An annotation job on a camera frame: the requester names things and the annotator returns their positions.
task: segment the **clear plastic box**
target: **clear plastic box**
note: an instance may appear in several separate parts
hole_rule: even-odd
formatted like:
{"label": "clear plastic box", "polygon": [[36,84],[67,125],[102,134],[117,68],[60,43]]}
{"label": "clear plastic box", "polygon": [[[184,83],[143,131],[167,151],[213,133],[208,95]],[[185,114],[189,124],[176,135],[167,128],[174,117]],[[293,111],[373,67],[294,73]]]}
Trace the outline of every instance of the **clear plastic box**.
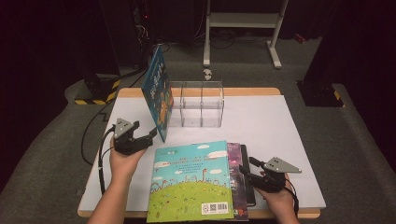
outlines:
{"label": "clear plastic box", "polygon": [[170,127],[220,127],[224,91],[219,81],[171,81]]}

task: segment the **book cover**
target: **book cover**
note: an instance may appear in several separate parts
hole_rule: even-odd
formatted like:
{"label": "book cover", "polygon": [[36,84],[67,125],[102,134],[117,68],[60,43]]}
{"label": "book cover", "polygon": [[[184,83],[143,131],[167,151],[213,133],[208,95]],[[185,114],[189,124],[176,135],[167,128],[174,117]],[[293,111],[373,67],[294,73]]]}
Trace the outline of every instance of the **book cover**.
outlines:
{"label": "book cover", "polygon": [[147,223],[233,218],[225,141],[158,148]]}
{"label": "book cover", "polygon": [[141,89],[158,133],[165,142],[174,100],[161,47],[154,51]]}
{"label": "book cover", "polygon": [[245,189],[244,175],[239,172],[239,164],[242,165],[241,145],[227,143],[228,162],[230,168],[230,185],[233,195],[234,220],[248,221],[248,204]]}

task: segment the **white stand leg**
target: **white stand leg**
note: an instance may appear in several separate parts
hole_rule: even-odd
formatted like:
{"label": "white stand leg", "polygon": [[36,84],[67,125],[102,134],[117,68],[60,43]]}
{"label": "white stand leg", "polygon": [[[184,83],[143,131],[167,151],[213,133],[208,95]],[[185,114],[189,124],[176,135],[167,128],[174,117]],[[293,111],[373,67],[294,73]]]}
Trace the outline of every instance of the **white stand leg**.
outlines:
{"label": "white stand leg", "polygon": [[210,0],[207,0],[204,67],[209,67],[209,66],[210,66]]}
{"label": "white stand leg", "polygon": [[275,69],[281,69],[282,64],[280,63],[279,57],[277,56],[275,44],[277,36],[279,35],[280,27],[282,26],[283,18],[285,17],[286,7],[288,6],[289,0],[284,0],[282,3],[282,8],[280,9],[279,16],[277,18],[276,27],[274,30],[273,38],[271,41],[267,41],[268,49],[270,50],[271,58],[274,63]]}

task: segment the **table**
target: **table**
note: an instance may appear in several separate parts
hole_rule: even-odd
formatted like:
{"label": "table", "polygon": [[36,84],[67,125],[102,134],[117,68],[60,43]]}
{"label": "table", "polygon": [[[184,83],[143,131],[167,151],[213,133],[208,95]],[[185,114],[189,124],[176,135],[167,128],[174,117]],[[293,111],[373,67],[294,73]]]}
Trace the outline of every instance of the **table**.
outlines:
{"label": "table", "polygon": [[282,68],[275,49],[277,36],[285,17],[286,7],[289,0],[282,0],[279,13],[224,13],[211,12],[210,0],[207,0],[204,66],[210,65],[210,27],[250,27],[250,28],[272,28],[274,33],[272,39],[267,41],[267,46],[276,69]]}
{"label": "table", "polygon": [[[300,200],[299,218],[320,216],[320,209],[325,208],[326,203],[306,157],[285,98],[280,95],[279,90],[276,88],[224,88],[224,95],[221,127],[170,127],[166,143],[162,142],[159,135],[154,137],[153,146],[142,157],[134,173],[125,213],[127,217],[147,216],[155,148],[224,139],[247,145],[249,156],[263,161],[269,161],[277,156],[302,169],[301,174],[290,174],[290,180],[297,189]],[[107,124],[107,130],[117,118],[131,122],[140,121],[140,127],[134,131],[135,137],[146,135],[155,127],[143,94],[138,88],[120,90]],[[109,140],[110,137],[106,139],[105,146],[109,146]],[[107,187],[111,177],[108,154],[104,156],[103,169]],[[260,171],[254,166],[250,166],[250,169],[253,174],[258,174]],[[96,157],[78,207],[78,214],[82,217],[89,217],[101,196]],[[260,194],[255,192],[255,196],[257,204],[249,207],[249,218],[273,217]]]}

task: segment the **gray carpet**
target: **gray carpet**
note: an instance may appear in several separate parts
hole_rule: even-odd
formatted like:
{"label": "gray carpet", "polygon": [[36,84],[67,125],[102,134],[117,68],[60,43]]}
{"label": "gray carpet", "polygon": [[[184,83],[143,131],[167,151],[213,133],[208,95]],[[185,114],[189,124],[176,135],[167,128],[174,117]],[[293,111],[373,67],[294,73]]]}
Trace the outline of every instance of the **gray carpet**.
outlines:
{"label": "gray carpet", "polygon": [[[278,40],[282,69],[275,70],[263,42],[234,43],[211,51],[211,80],[224,87],[276,87],[285,95],[327,208],[302,223],[396,223],[396,175],[380,153],[344,86],[334,87],[345,107],[307,107],[296,80],[304,75],[320,40],[301,45]],[[229,42],[212,41],[218,48]],[[203,48],[164,45],[171,80],[204,80]],[[121,81],[128,87],[139,75]],[[65,92],[69,104],[30,145],[0,195],[0,223],[85,223],[77,214],[91,166],[80,155],[84,130],[101,105],[75,105],[82,81]],[[93,161],[112,105],[93,120],[84,154]],[[143,219],[129,220],[143,223]]]}

